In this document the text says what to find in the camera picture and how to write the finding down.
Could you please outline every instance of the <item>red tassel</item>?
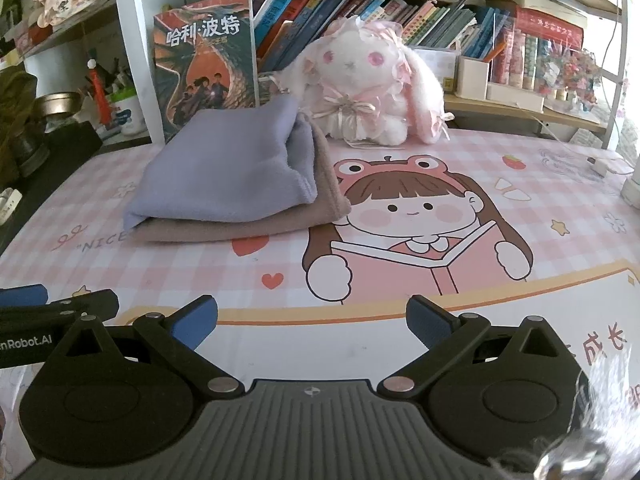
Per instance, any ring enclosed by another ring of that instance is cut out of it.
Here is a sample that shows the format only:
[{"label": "red tassel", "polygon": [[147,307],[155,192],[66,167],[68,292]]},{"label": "red tassel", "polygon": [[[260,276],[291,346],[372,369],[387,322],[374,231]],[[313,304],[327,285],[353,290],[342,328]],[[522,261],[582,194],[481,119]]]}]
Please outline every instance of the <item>red tassel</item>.
[{"label": "red tassel", "polygon": [[86,65],[89,67],[89,77],[91,78],[91,82],[94,84],[94,100],[98,107],[98,112],[100,113],[100,122],[105,126],[108,126],[111,124],[111,106],[104,95],[102,81],[100,81],[100,76],[98,76],[98,72],[95,69],[95,59],[90,59]]}]

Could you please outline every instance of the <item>strawberry illustration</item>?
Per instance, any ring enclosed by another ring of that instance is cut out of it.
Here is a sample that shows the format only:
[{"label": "strawberry illustration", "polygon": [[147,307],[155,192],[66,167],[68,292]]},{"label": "strawberry illustration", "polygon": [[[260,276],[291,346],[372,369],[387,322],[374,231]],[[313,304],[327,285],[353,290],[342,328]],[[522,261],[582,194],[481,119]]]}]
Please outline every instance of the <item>strawberry illustration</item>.
[{"label": "strawberry illustration", "polygon": [[512,170],[524,170],[527,167],[524,162],[522,162],[519,158],[514,157],[513,155],[503,156],[502,161]]}]

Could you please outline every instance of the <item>metal bowl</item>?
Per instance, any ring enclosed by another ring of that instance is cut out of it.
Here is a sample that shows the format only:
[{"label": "metal bowl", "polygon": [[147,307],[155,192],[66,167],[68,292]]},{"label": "metal bowl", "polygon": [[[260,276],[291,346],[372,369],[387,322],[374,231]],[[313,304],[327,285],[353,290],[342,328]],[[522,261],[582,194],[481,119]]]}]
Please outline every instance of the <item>metal bowl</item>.
[{"label": "metal bowl", "polygon": [[81,107],[82,96],[79,92],[48,94],[36,99],[31,115],[36,120],[41,118],[66,119],[77,114]]}]

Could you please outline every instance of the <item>folded cloth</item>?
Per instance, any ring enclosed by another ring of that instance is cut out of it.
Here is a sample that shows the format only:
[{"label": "folded cloth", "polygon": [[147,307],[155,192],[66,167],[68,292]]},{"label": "folded cloth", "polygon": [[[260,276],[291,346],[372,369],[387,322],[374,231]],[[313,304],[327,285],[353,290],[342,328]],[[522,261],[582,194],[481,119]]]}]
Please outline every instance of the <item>folded cloth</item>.
[{"label": "folded cloth", "polygon": [[146,218],[251,222],[318,195],[311,126],[290,95],[200,110],[145,168],[124,228]]},{"label": "folded cloth", "polygon": [[129,236],[142,242],[215,242],[297,231],[329,224],[348,215],[351,204],[338,188],[326,138],[320,128],[313,123],[312,126],[316,146],[314,176],[318,186],[318,198],[312,204],[297,205],[254,222],[149,218],[133,229]]}]

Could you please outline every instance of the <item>brown towel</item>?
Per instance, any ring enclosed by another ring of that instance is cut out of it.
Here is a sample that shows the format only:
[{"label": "brown towel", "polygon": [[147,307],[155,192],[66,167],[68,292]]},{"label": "brown towel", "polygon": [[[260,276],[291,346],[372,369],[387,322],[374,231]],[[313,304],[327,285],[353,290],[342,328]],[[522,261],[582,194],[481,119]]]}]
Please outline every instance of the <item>brown towel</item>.
[{"label": "brown towel", "polygon": [[316,150],[314,177],[318,188],[315,202],[297,205],[253,222],[149,218],[137,225],[130,236],[141,242],[215,242],[297,231],[329,224],[348,215],[351,204],[338,188],[326,138],[320,128],[312,126]]}]

